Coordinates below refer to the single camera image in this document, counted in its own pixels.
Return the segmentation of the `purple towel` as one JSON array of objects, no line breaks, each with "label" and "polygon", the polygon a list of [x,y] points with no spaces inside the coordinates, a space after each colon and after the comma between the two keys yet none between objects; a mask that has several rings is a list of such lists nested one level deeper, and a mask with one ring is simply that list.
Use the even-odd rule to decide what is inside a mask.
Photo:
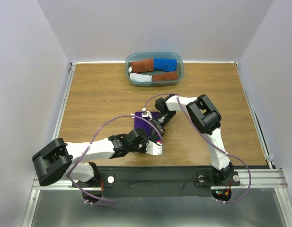
[{"label": "purple towel", "polygon": [[[157,111],[151,111],[151,114],[152,114],[153,118],[157,118],[159,116],[159,112],[157,112]],[[139,118],[134,119],[133,128],[134,129],[142,128],[146,131],[148,136],[151,135],[152,127],[148,123],[146,123],[145,121],[143,121]]]}]

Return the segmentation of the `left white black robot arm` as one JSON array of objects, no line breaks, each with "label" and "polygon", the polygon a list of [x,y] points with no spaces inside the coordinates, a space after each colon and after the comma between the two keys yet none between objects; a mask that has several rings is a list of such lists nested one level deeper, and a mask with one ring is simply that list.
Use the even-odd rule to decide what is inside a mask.
[{"label": "left white black robot arm", "polygon": [[134,152],[158,156],[162,154],[162,143],[149,140],[142,128],[92,143],[66,143],[57,138],[37,152],[32,162],[40,186],[54,184],[66,175],[95,186],[99,183],[100,173],[94,160],[120,158]]}]

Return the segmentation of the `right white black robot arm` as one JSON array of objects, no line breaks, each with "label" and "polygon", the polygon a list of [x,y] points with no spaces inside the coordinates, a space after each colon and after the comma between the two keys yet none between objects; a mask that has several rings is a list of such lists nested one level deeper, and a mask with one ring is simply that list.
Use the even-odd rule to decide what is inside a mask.
[{"label": "right white black robot arm", "polygon": [[211,156],[212,170],[199,175],[198,182],[201,184],[209,183],[211,186],[221,185],[230,180],[234,172],[233,164],[228,158],[228,153],[221,137],[221,114],[211,102],[207,95],[198,97],[182,97],[169,94],[165,98],[155,101],[155,108],[159,115],[153,115],[143,108],[142,113],[147,114],[149,122],[156,126],[159,133],[151,131],[151,138],[157,140],[159,135],[165,132],[165,125],[181,111],[199,135],[207,142]]}]

